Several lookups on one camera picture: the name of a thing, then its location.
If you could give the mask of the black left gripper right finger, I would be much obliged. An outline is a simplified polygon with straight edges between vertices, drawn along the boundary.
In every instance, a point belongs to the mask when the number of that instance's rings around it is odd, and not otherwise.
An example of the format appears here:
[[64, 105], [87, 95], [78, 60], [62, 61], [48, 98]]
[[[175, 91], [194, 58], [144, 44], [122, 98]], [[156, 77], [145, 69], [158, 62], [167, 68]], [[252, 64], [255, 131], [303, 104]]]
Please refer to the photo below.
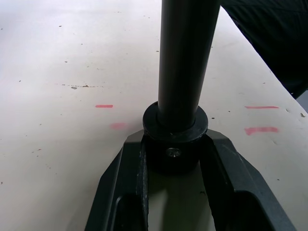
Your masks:
[[208, 130], [201, 147], [200, 167], [216, 230], [295, 230], [260, 172], [226, 136]]

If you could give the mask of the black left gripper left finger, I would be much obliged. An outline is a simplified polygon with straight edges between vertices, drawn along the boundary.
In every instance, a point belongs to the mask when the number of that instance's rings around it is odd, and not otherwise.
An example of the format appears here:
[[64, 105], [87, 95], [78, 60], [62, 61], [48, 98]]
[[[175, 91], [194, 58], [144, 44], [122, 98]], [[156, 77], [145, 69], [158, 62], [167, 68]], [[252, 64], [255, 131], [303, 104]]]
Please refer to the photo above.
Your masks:
[[148, 230], [148, 169], [143, 131], [127, 137], [100, 178], [87, 231]]

